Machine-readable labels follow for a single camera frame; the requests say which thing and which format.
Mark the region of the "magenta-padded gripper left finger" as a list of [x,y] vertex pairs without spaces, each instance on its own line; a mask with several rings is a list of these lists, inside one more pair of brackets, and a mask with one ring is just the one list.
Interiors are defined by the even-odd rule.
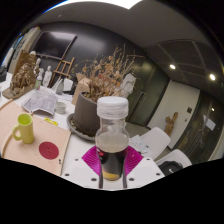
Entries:
[[103,177],[96,147],[90,148],[82,157],[73,159],[62,178],[84,188],[102,189]]

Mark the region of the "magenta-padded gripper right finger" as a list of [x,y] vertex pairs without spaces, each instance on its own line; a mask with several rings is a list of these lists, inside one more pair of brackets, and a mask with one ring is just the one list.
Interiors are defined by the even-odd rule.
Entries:
[[143,157],[134,148],[128,147],[123,167],[124,189],[140,188],[163,177],[152,158]]

